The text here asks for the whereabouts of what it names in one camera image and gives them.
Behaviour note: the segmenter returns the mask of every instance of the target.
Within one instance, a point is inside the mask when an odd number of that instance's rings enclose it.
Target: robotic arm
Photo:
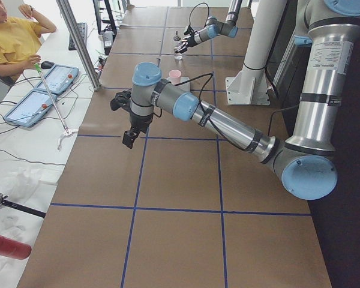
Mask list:
[[[184,35],[187,36],[182,39],[181,46],[175,52],[184,53],[188,47],[194,47],[219,35],[235,38],[238,31],[236,21],[239,17],[241,2],[242,0],[232,0],[225,23],[218,21],[215,16],[209,16],[204,28],[199,31],[193,30],[190,25],[185,27]]]
[[[146,133],[157,106],[183,121],[193,120],[255,155],[296,197],[313,200],[329,194],[337,183],[330,139],[353,42],[360,37],[360,16],[334,11],[330,0],[302,2],[306,6],[300,20],[313,46],[292,137],[283,142],[263,135],[162,79],[155,64],[143,62],[135,67],[132,90],[116,94],[111,101],[112,110],[121,107],[130,114],[132,126],[124,133],[123,143],[132,148],[139,133]]]

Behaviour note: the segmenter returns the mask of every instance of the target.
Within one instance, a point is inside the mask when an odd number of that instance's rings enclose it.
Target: white bottle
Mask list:
[[[175,42],[175,46],[173,48],[173,55],[175,56],[176,60],[181,60],[182,59],[182,54],[181,53],[176,53],[176,50],[178,48],[180,48],[180,46],[181,46],[181,38],[180,38],[177,31],[176,31],[175,36],[173,36],[173,41]]]

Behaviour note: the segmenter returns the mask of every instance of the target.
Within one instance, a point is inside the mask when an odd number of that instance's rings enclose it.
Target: red cylinder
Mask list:
[[[14,259],[23,260],[32,251],[28,244],[4,237],[0,235],[0,255]]]

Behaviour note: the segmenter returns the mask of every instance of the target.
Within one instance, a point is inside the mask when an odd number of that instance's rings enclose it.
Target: person's hand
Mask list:
[[[33,19],[33,8],[28,4],[22,4],[19,6],[19,11],[26,17],[27,19]]]
[[[24,63],[24,70],[25,69],[35,69],[35,64],[40,63],[41,57],[37,54],[31,55],[28,60],[25,60]]]

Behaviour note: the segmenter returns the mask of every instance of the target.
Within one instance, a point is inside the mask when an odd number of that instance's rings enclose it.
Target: blue joint cap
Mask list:
[[[138,86],[151,86],[161,79],[161,70],[151,62],[141,62],[134,68],[132,82]]]
[[[228,37],[229,37],[229,38],[235,38],[237,33],[238,33],[238,28],[235,26],[235,27],[233,27],[232,30],[229,32]]]
[[[192,93],[181,94],[180,97],[176,100],[175,105],[173,106],[172,113],[174,117],[183,120],[189,121],[193,113],[196,111],[197,106],[199,105],[199,99]]]
[[[360,16],[360,0],[324,0],[333,12],[344,16]]]
[[[299,47],[310,47],[312,46],[312,39],[306,36],[294,35],[295,45]]]
[[[289,163],[281,175],[285,189],[298,198],[315,200],[328,195],[336,186],[337,172],[327,158],[300,157]]]
[[[215,38],[216,36],[218,36],[217,25],[215,25],[215,24],[209,25],[207,28],[207,34],[208,34],[209,39],[212,39],[212,38]]]

